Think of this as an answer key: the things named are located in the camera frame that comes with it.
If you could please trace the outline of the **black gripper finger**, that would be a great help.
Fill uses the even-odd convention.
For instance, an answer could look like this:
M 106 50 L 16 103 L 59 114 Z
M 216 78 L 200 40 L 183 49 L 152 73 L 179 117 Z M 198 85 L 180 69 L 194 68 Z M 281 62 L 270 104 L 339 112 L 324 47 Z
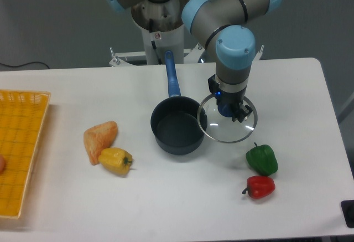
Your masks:
M 250 114 L 251 107 L 244 104 L 231 105 L 232 121 L 243 122 Z

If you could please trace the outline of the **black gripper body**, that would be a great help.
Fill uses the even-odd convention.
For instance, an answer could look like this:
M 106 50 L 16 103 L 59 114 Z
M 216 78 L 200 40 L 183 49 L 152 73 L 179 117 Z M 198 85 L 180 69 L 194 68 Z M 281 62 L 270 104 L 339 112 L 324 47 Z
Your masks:
M 247 80 L 238 84 L 227 84 L 217 75 L 208 79 L 209 91 L 216 99 L 219 112 L 247 112 L 243 103 Z

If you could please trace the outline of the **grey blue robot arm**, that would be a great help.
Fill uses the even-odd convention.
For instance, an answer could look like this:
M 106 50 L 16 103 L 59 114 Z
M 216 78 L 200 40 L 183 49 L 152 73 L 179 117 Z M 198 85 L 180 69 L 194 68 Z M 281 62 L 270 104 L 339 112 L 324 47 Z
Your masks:
M 149 65 L 161 64 L 167 50 L 184 57 L 187 29 L 216 63 L 209 89 L 221 115 L 242 122 L 251 114 L 244 93 L 256 54 L 255 38 L 244 27 L 279 7 L 282 0 L 107 0 L 116 12 L 129 9 L 140 28 Z

